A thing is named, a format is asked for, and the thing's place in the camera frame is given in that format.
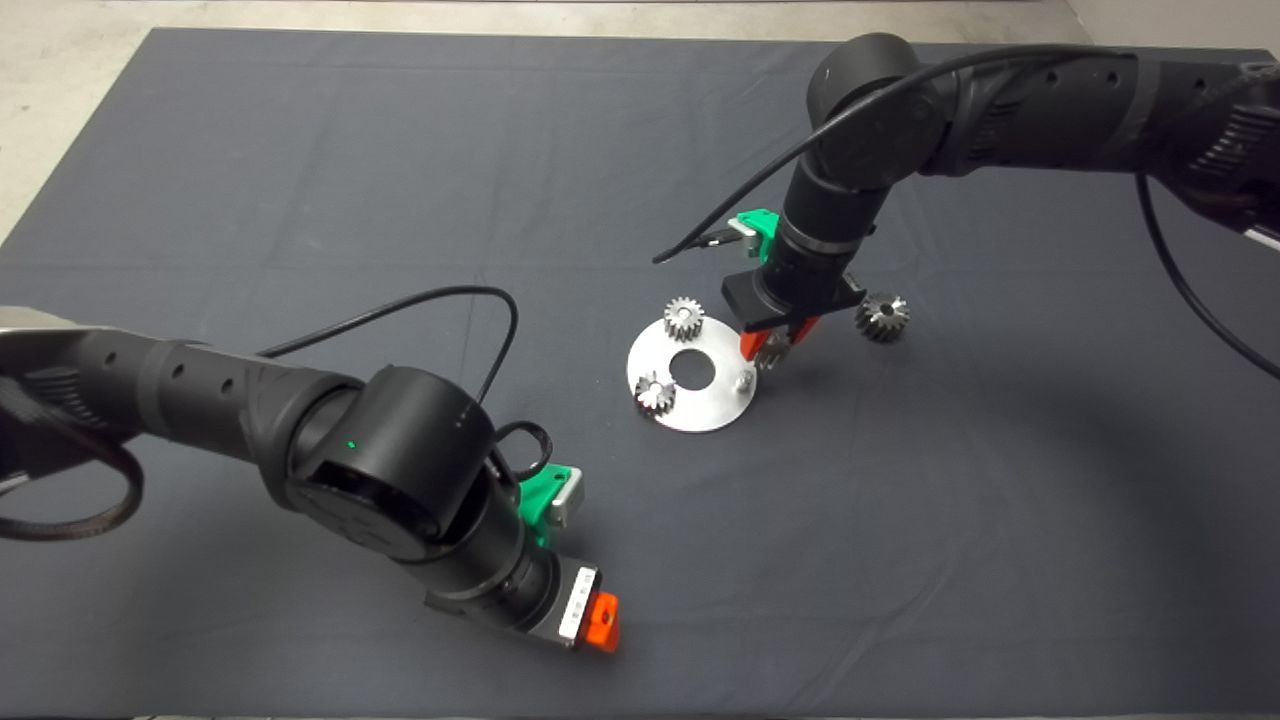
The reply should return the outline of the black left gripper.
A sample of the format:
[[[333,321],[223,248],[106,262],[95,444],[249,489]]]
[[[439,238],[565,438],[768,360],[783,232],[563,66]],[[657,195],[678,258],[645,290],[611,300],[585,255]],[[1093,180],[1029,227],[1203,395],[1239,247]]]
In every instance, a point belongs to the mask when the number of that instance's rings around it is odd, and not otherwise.
[[[620,600],[599,591],[599,566],[530,544],[481,597],[480,621],[566,650],[614,653]]]

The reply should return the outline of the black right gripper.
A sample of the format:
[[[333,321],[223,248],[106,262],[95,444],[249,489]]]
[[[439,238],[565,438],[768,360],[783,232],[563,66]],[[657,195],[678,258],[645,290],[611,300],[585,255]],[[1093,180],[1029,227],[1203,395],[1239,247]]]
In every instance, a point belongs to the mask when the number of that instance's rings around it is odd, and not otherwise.
[[[847,254],[815,252],[788,234],[774,237],[756,269],[727,275],[722,297],[741,331],[741,355],[767,363],[769,332],[790,325],[790,343],[800,345],[818,319],[855,307],[867,290],[846,275]]]

